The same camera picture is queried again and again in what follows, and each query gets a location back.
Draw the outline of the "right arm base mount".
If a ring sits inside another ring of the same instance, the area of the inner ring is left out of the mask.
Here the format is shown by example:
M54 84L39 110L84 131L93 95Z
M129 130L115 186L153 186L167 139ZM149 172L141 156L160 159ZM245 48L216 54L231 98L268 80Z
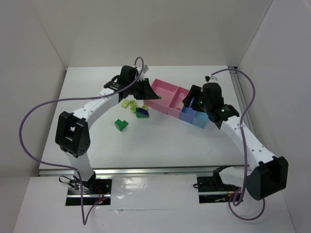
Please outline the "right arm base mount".
M198 190L200 204L228 202L238 191L238 187L221 181L220 172L225 168L232 166L221 166L213 170L210 176L197 177L197 183L192 186Z

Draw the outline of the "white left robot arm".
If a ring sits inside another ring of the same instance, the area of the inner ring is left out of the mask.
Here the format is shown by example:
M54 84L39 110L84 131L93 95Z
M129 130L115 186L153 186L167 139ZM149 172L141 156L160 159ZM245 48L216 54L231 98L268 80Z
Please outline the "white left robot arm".
M147 65L131 67L124 65L119 75L106 83L96 99L79 109L62 112L58 118L55 142L68 157L75 168L77 180L90 188L95 182L95 171L87 155L90 147L89 130L106 111L119 104L129 95L138 100L156 100L158 95L145 77Z

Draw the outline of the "green stepped lego assembly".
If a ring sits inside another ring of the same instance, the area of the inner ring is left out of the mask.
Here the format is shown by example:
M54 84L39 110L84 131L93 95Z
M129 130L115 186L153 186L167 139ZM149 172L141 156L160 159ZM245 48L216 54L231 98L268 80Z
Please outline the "green stepped lego assembly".
M122 132L128 126L128 122L126 120L121 121L120 119L117 119L114 124L117 130L120 132Z

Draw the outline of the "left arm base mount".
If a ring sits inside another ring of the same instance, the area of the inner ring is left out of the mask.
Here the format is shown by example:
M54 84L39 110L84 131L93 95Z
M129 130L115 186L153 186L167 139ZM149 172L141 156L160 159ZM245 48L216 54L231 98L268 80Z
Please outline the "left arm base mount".
M81 204L80 183L75 177L60 176L59 182L68 186L66 206L79 206ZM83 202L86 206L92 206L100 201L98 205L110 205L111 203L112 178L95 179L95 183L88 187L83 186Z

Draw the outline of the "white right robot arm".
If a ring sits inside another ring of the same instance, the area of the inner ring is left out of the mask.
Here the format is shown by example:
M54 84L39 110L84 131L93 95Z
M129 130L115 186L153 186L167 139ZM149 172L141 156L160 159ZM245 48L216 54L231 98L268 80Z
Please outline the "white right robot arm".
M255 200L286 188L288 161L269 151L244 124L239 112L232 105L224 103L222 89L217 83L207 83L202 87L192 85L183 104L205 113L244 156L247 167L243 170L232 166L218 168L214 174L217 183L240 187Z

